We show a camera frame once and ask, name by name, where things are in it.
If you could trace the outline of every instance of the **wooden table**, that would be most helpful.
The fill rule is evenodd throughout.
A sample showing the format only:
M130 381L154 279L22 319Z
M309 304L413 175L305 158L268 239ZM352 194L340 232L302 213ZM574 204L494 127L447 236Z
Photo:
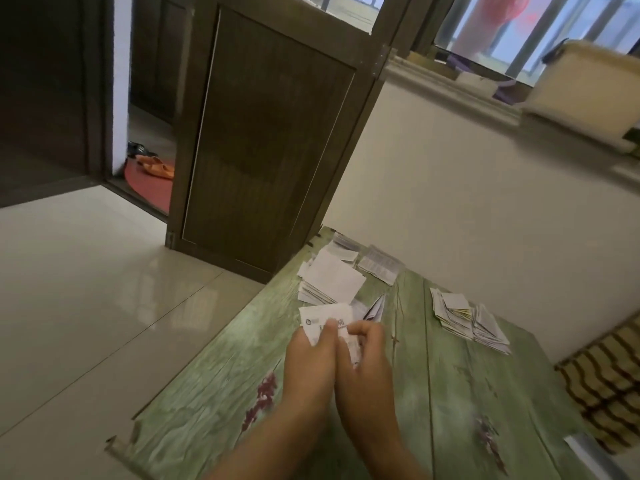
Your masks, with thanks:
M132 437L108 450L142 478L196 480L232 449L272 372L279 401L285 347L300 324L296 274L332 234L324 228L300 250L134 418ZM563 441L586 429L529 332L499 320L513 350L502 355L446 332L432 312L434 284L418 274L405 271L392 287L366 276L359 300L387 293L382 322L404 440L436 480L594 478ZM297 478L368 478L332 407Z

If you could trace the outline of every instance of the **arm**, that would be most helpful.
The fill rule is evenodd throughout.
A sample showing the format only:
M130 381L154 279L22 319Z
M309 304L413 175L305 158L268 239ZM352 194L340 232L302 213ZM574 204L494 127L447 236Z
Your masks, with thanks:
M338 340L335 402L342 425L376 480L427 480L400 435L382 325L359 321L347 330L365 343L362 361L354 369L347 344Z
M284 480L311 452L333 394L337 324L327 321L315 347L302 327L287 347L282 401L252 428L207 480Z

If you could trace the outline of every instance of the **hand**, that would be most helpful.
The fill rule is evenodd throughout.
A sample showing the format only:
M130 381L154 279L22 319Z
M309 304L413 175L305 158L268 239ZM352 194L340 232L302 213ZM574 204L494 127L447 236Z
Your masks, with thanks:
M288 408L325 419L335 384L338 323L329 319L317 345L309 343L302 327L294 333L284 359L282 402Z
M365 338L362 360L354 369L349 349L338 340L335 403L353 445L365 462L401 444L394 405L391 364L385 355L385 331L380 323L358 321L347 326Z

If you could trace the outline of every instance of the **white floor tile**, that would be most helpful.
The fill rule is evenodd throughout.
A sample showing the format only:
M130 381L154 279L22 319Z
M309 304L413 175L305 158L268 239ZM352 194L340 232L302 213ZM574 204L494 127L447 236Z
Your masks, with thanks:
M0 209L0 435L222 270L103 187Z
M224 272L0 437L3 480L135 478L104 452L262 288Z

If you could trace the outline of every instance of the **door hinge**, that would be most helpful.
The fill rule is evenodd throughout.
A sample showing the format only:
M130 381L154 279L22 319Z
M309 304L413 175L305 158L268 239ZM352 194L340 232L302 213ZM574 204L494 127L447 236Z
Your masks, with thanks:
M169 249L175 249L175 233L167 232L164 236L164 245Z
M387 63L387 59L389 57L390 52L391 52L391 48L388 45L383 45L382 47L380 47L380 53L376 57L376 60L373 62L372 75L376 79L379 78L380 72L382 72L382 69Z

